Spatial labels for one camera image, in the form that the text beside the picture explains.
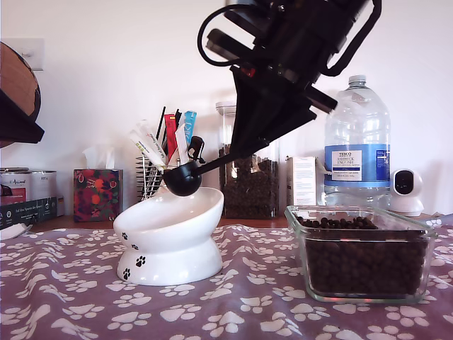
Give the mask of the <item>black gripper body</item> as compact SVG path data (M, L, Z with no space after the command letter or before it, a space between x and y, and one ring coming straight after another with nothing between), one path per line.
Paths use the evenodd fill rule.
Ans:
M227 16L255 37L254 48L219 29L207 35L207 49L247 70L272 67L277 75L296 85L312 105L329 112L336 101L312 87L321 69L337 53L349 32L347 16Z

